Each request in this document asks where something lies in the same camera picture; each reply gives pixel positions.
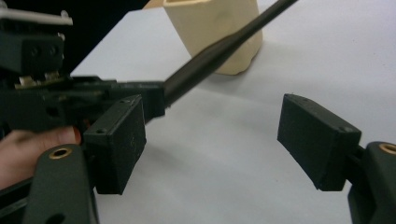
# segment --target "black rod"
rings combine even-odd
[[[279,0],[259,17],[239,31],[228,35],[203,49],[172,76],[165,80],[165,106],[170,106],[181,96],[216,71],[233,53],[262,27],[293,5],[297,0]]]

